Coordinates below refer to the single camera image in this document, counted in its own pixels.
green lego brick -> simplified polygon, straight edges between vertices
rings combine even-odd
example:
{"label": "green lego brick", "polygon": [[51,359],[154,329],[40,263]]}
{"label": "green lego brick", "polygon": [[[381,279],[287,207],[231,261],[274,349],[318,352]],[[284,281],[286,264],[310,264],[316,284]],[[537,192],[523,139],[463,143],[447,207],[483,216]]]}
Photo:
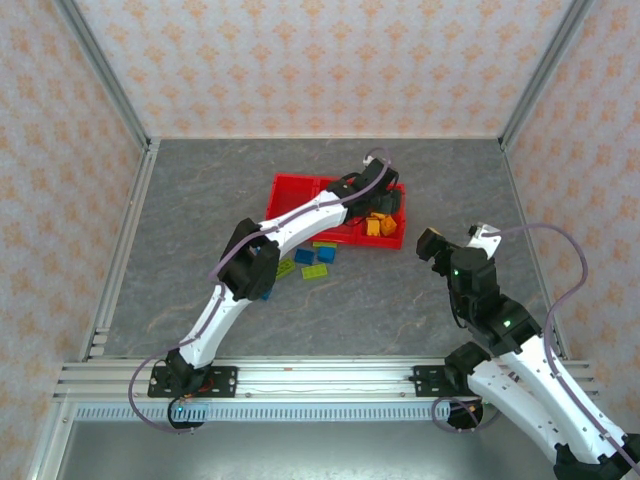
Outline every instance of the green lego brick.
{"label": "green lego brick", "polygon": [[296,269],[296,264],[290,258],[280,260],[278,263],[278,270],[276,271],[276,280],[280,280],[282,277],[286,277]]}
{"label": "green lego brick", "polygon": [[318,247],[338,248],[338,244],[333,242],[313,242],[313,248]]}
{"label": "green lego brick", "polygon": [[327,275],[329,275],[329,271],[324,263],[302,268],[302,278],[305,280],[326,277]]}

toy block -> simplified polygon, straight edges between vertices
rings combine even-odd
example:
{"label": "toy block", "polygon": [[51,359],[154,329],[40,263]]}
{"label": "toy block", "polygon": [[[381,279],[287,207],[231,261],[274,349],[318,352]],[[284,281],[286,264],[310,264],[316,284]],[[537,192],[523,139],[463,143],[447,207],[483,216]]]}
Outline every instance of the toy block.
{"label": "toy block", "polygon": [[367,218],[367,236],[379,237],[380,236],[380,220],[377,218]]}
{"label": "toy block", "polygon": [[391,216],[386,217],[380,222],[380,231],[385,237],[392,235],[393,232],[396,231],[396,228],[398,228],[398,224],[393,220],[393,218],[391,218]]}
{"label": "toy block", "polygon": [[282,277],[286,277],[296,269],[296,264],[290,258],[280,260],[278,263],[278,270],[276,271],[276,280],[280,280]]}
{"label": "toy block", "polygon": [[333,242],[313,242],[313,248],[320,247],[338,248],[338,244]]}
{"label": "toy block", "polygon": [[313,265],[313,257],[315,256],[315,253],[313,253],[311,250],[303,250],[302,248],[299,248],[296,250],[296,254],[293,257],[293,260],[296,263],[304,263],[305,265]]}
{"label": "toy block", "polygon": [[303,267],[300,270],[302,271],[302,278],[304,280],[312,280],[314,278],[322,278],[329,275],[327,265],[324,263],[313,265],[312,267]]}
{"label": "toy block", "polygon": [[320,247],[317,255],[318,261],[322,263],[333,263],[336,258],[336,249],[329,247]]}

wall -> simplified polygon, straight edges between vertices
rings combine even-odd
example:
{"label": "wall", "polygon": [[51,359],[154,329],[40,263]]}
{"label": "wall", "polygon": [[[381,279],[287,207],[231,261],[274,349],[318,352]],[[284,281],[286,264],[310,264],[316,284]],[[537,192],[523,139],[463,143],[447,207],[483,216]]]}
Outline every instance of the wall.
{"label": "wall", "polygon": [[80,0],[152,136],[496,138],[570,0]]}
{"label": "wall", "polygon": [[[640,429],[640,13],[595,2],[509,159],[528,221],[572,232],[591,267],[563,307],[576,358],[595,362],[604,405]],[[550,233],[536,250],[557,297],[579,278],[577,256]]]}
{"label": "wall", "polygon": [[139,151],[50,0],[0,6],[0,464],[26,477],[82,348]]}

gray marble surface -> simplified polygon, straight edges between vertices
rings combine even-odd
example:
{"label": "gray marble surface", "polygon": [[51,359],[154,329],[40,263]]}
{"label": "gray marble surface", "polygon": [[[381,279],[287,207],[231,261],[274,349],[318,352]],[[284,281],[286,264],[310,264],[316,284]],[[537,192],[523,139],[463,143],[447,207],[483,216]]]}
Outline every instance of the gray marble surface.
{"label": "gray marble surface", "polygon": [[[314,281],[298,269],[249,305],[218,356],[443,356],[470,340],[451,318],[445,280],[415,245],[428,226],[462,244],[472,223],[521,223],[496,141],[163,140],[105,354],[150,354],[189,332],[211,294],[208,272],[240,220],[264,218],[275,173],[341,176],[381,144],[407,189],[403,249],[340,246],[329,276]],[[503,292],[542,321],[525,238],[503,240],[496,262]]]}

blue lego brick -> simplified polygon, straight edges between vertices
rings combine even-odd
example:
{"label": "blue lego brick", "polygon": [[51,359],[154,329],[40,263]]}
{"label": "blue lego brick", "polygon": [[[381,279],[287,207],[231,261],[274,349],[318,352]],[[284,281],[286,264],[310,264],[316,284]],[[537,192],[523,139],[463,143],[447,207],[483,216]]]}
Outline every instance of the blue lego brick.
{"label": "blue lego brick", "polygon": [[296,263],[304,263],[305,265],[313,265],[313,257],[315,253],[311,250],[303,250],[299,248],[296,250],[296,255],[293,257],[293,261]]}
{"label": "blue lego brick", "polygon": [[331,247],[318,248],[318,261],[322,263],[333,263],[336,258],[336,249]]}

